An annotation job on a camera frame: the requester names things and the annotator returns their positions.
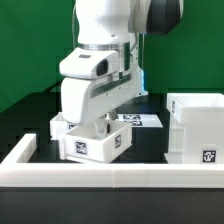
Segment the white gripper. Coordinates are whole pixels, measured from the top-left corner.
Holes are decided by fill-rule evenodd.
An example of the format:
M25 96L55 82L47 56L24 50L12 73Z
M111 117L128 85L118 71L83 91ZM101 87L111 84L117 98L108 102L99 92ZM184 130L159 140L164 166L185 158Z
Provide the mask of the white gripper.
M66 77L61 84L61 106L64 119L78 126L94 122L97 135L102 135L103 129L97 119L106 114L107 120L112 120L108 113L142 93L142 69L134 65L121 79L109 81L98 86L96 80L82 80ZM106 124L110 133L110 124Z

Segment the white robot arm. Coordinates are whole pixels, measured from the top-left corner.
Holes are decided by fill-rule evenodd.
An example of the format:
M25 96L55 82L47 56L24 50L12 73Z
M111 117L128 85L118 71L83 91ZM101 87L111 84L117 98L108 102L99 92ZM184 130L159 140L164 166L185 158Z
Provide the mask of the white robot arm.
M183 15L183 0L76 0L78 46L59 64L66 121L84 126L141 93L141 34L165 35Z

